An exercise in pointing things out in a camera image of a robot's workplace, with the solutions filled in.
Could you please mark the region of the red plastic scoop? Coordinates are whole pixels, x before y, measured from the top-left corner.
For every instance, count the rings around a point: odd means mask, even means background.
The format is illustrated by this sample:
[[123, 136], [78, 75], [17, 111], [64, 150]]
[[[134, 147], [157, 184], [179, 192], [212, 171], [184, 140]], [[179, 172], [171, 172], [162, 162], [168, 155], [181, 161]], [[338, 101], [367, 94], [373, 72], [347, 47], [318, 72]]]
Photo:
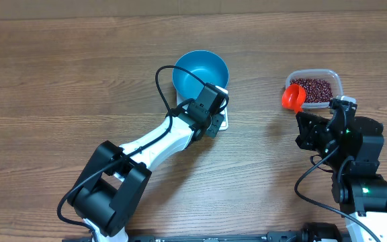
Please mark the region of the red plastic scoop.
[[302, 112], [302, 105], [306, 100], [306, 91], [298, 84], [291, 84], [282, 95], [282, 107], [294, 111], [296, 114]]

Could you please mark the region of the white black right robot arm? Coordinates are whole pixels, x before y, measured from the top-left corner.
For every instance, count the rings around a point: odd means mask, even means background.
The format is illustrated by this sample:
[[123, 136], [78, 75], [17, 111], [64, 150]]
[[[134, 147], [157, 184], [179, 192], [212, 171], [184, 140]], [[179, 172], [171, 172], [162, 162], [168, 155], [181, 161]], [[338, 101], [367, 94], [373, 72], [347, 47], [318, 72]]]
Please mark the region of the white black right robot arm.
[[296, 120], [297, 145], [320, 157], [301, 177], [315, 169], [331, 173], [331, 191], [339, 207], [301, 198], [341, 215], [352, 241], [387, 241], [387, 181], [378, 173], [382, 124], [342, 111], [331, 119], [299, 112]]

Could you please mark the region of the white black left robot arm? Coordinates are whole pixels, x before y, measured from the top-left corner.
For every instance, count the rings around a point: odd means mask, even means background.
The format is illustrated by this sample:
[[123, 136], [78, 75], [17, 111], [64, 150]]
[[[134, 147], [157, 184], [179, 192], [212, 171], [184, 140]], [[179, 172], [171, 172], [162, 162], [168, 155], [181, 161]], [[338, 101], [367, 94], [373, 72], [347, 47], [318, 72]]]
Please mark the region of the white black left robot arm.
[[94, 150], [73, 188], [62, 198], [75, 209], [92, 241], [127, 241], [124, 227], [145, 187], [164, 160], [204, 135], [215, 137], [225, 121], [224, 109], [181, 104], [143, 137], [120, 146], [105, 141]]

